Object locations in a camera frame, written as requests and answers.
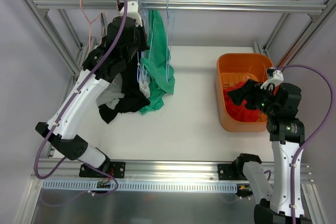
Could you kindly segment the red tank top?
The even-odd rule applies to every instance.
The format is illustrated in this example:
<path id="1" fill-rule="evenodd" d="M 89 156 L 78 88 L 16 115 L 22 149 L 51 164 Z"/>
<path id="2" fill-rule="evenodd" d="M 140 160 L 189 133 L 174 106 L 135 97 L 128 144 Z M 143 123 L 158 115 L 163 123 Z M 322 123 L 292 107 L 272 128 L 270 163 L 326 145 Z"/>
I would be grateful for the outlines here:
<path id="1" fill-rule="evenodd" d="M 228 96 L 228 92 L 241 88 L 245 83 L 239 82 L 234 87 L 228 87 L 223 90 L 225 108 L 228 115 L 236 121 L 240 122 L 261 122 L 266 121 L 266 117 L 260 110 L 248 110 L 246 100 L 241 105 L 234 105 L 231 98 Z"/>

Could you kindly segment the light blue hanger with green top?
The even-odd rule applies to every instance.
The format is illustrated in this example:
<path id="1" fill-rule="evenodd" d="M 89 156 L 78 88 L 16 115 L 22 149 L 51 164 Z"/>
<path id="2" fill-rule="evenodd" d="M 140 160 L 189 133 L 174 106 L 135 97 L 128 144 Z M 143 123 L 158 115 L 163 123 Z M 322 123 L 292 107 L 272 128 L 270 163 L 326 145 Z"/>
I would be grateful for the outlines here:
<path id="1" fill-rule="evenodd" d="M 143 28 L 145 28 L 145 18 L 147 17 L 147 14 L 148 14 L 148 11 L 146 8 L 143 7 L 142 5 L 142 0 L 138 0 L 138 4 L 139 4 L 139 7 L 140 7 L 140 11 L 142 13 L 142 17 L 143 17 L 143 21 L 142 21 L 142 24 L 143 24 Z M 151 56 L 151 53 L 152 53 L 152 45 L 153 45 L 153 28 L 155 27 L 155 25 L 153 25 L 152 28 L 150 28 L 150 49 L 148 50 L 149 53 L 148 53 L 148 59 L 150 59 L 150 56 Z"/>

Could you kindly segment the green tank top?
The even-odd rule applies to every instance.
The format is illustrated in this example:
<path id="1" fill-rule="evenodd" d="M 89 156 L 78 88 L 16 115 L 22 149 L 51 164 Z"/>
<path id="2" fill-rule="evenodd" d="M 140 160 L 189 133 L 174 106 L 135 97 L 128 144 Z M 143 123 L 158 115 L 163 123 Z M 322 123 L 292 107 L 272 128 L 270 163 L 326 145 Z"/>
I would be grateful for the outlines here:
<path id="1" fill-rule="evenodd" d="M 140 109 L 141 114 L 157 111 L 164 105 L 163 97 L 166 94 L 173 95 L 175 88 L 174 69 L 170 65 L 169 81 L 165 78 L 166 67 L 166 31 L 161 14 L 157 10 L 148 12 L 148 27 L 153 25 L 153 45 L 150 59 L 146 52 L 145 58 L 141 59 L 141 65 L 145 68 L 146 81 L 149 83 L 151 95 L 148 98 L 150 104 Z M 148 35 L 148 45 L 150 46 L 150 34 Z"/>

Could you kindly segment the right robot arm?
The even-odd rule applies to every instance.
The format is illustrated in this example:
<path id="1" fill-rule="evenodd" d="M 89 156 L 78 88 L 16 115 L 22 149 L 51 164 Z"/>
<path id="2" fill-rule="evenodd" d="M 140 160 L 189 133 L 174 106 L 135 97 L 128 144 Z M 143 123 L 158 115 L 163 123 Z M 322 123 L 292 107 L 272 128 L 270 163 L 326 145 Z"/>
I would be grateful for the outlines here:
<path id="1" fill-rule="evenodd" d="M 311 223 L 301 200 L 300 158 L 305 142 L 305 127 L 297 119 L 301 89 L 290 83 L 278 88 L 249 79 L 240 88 L 228 91 L 234 105 L 244 104 L 267 117 L 266 128 L 274 155 L 274 183 L 262 172 L 257 155 L 240 154 L 232 163 L 235 176 L 248 180 L 255 197 L 255 223 Z"/>

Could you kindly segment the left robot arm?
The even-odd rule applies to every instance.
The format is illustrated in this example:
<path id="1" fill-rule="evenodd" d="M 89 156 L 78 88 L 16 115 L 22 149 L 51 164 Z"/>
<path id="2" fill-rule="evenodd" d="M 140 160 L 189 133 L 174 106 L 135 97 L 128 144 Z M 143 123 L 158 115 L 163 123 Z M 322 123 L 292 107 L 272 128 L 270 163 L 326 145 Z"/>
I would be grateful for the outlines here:
<path id="1" fill-rule="evenodd" d="M 37 123 L 35 130 L 43 142 L 69 160 L 88 164 L 97 177 L 105 177 L 110 159 L 78 135 L 80 124 L 94 103 L 106 123 L 150 103 L 137 79 L 137 57 L 148 49 L 141 18 L 114 18 L 101 44 L 83 62 L 77 83 L 60 109 L 47 122 Z"/>

